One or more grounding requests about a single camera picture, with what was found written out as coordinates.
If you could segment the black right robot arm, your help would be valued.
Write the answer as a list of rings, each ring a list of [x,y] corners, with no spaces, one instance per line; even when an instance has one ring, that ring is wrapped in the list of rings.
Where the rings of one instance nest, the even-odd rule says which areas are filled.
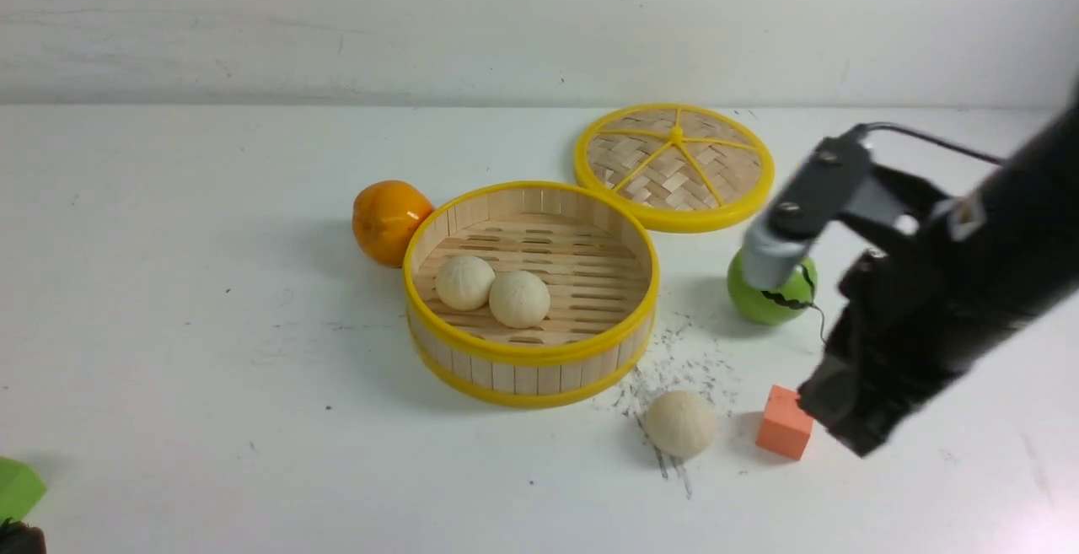
[[[1007,340],[1076,292],[1076,96],[967,194],[901,174],[913,234],[843,213],[868,241],[800,408],[866,457]]]

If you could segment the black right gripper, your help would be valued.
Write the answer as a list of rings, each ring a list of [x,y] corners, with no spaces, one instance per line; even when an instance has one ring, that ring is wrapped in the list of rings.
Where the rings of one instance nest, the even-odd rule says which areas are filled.
[[[868,184],[872,199],[858,199]],[[1012,335],[1012,312],[976,274],[974,227],[953,234],[959,200],[928,180],[873,161],[859,136],[825,137],[745,231],[741,274],[775,290],[839,219],[870,248],[841,278],[846,309],[824,355],[798,386],[798,407],[833,440],[866,458],[927,404],[918,386],[950,386]]]

